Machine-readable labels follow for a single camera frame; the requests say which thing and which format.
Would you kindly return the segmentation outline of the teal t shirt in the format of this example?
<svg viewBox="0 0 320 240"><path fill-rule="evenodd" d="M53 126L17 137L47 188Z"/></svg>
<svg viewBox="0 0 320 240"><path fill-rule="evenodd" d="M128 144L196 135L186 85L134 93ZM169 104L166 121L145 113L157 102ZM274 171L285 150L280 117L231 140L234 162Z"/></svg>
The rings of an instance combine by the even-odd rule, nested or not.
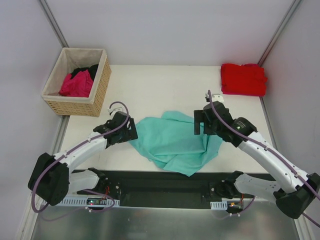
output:
<svg viewBox="0 0 320 240"><path fill-rule="evenodd" d="M164 171L188 177L219 154L223 140L217 135L194 134L194 119L179 111L145 117L136 125L138 138L129 143Z"/></svg>

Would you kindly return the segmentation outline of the wicker laundry basket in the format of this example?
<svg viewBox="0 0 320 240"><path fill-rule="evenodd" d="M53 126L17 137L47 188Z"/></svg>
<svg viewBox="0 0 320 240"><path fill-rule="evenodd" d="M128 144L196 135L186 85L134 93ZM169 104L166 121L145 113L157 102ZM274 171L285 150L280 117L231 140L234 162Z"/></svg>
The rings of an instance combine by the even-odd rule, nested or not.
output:
<svg viewBox="0 0 320 240"><path fill-rule="evenodd" d="M59 94L67 74L77 68L92 65L98 66L88 97L71 97ZM99 117L111 73L105 49L64 47L42 90L41 97L59 116Z"/></svg>

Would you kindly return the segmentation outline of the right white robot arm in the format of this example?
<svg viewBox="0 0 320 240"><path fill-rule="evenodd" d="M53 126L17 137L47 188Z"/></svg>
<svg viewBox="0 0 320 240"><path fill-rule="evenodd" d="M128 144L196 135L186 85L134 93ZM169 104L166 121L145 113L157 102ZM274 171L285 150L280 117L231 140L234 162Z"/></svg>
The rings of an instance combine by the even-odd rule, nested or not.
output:
<svg viewBox="0 0 320 240"><path fill-rule="evenodd" d="M276 204L291 219L298 219L320 197L320 176L300 169L273 148L246 118L233 119L219 101L194 110L194 134L218 136L258 162L272 177L265 180L234 171L215 186L217 195L232 199L249 194Z"/></svg>

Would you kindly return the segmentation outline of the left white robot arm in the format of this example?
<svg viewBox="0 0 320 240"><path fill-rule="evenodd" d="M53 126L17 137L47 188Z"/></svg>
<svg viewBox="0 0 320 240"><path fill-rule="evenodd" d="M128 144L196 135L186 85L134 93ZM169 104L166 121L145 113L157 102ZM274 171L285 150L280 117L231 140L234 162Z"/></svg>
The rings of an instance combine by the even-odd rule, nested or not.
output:
<svg viewBox="0 0 320 240"><path fill-rule="evenodd" d="M75 169L92 156L107 148L138 139L134 118L117 111L112 119L95 127L86 140L69 150L50 155L41 154L34 166L27 187L31 198L42 198L48 205L59 204L74 193L105 194L106 175L94 168L75 172Z"/></svg>

